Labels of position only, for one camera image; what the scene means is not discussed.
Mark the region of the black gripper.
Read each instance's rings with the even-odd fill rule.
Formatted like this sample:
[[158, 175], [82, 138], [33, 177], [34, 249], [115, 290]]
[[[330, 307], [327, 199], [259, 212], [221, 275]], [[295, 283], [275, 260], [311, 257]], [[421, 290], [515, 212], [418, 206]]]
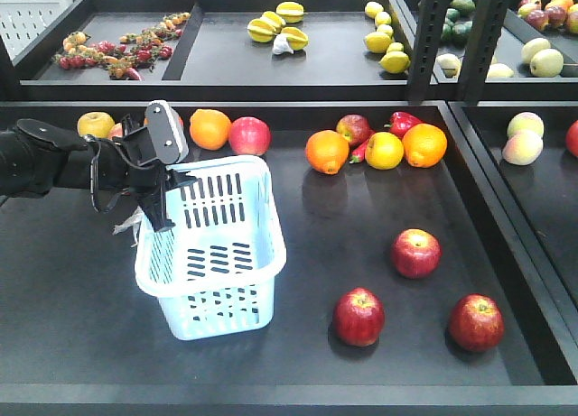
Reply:
[[151, 144], [146, 123], [140, 125], [127, 115], [106, 138], [89, 137], [95, 148], [90, 161], [90, 190], [135, 192], [153, 231], [165, 232], [175, 226], [167, 215], [166, 191], [190, 186], [198, 178], [187, 171], [168, 169], [169, 164], [148, 160]]

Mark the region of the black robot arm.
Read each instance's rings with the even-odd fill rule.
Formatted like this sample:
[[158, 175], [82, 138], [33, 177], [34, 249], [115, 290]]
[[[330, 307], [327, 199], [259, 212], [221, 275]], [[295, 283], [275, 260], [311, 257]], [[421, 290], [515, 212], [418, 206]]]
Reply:
[[107, 213], [128, 194], [154, 231], [172, 229], [167, 193], [197, 178], [158, 158], [138, 161], [150, 134], [131, 116], [125, 116], [121, 126], [121, 136], [107, 139], [80, 136], [31, 118], [17, 120], [1, 132], [1, 195], [42, 198], [53, 188], [88, 190], [92, 207]]

